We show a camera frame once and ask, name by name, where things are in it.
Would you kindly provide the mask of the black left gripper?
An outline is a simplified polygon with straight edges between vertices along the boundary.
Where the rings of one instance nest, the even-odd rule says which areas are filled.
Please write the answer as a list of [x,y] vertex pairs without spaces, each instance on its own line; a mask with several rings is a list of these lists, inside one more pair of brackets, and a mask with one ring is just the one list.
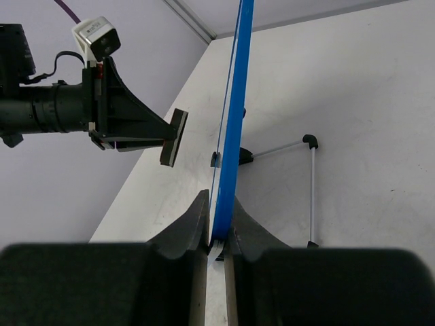
[[[101,96],[101,133],[99,101]],[[113,58],[82,69],[84,130],[102,150],[105,142],[138,143],[156,141],[159,145],[174,139],[174,127],[142,103],[124,84]]]

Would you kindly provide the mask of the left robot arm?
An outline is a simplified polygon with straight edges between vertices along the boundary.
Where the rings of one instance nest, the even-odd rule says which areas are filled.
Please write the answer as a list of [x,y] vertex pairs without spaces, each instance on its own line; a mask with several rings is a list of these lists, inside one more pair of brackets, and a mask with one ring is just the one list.
[[1,25],[1,138],[8,147],[26,134],[82,131],[102,150],[174,148],[186,112],[176,109],[165,122],[125,86],[108,51],[93,47],[102,61],[83,62],[80,84],[40,86],[47,76],[35,75],[22,25]]

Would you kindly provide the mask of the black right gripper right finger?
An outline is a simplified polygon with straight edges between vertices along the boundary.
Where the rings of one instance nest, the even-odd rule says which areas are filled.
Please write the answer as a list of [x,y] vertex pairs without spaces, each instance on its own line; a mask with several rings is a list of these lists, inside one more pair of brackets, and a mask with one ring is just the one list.
[[414,253],[292,248],[239,202],[224,267],[229,325],[434,324],[434,279]]

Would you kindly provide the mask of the blue-framed whiteboard with stand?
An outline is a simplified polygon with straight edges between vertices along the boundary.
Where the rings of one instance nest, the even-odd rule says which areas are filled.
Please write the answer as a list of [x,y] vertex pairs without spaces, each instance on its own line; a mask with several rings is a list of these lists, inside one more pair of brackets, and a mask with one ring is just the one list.
[[239,168],[245,95],[254,17],[254,2],[240,1],[232,41],[224,104],[216,151],[211,159],[213,181],[209,208],[214,212],[208,265],[223,260],[223,250],[233,220]]

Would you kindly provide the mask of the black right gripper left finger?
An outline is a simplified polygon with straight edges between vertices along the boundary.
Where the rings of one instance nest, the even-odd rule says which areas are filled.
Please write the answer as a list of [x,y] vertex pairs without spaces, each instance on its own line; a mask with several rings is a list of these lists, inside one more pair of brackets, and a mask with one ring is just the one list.
[[146,242],[1,252],[2,325],[203,325],[209,193]]

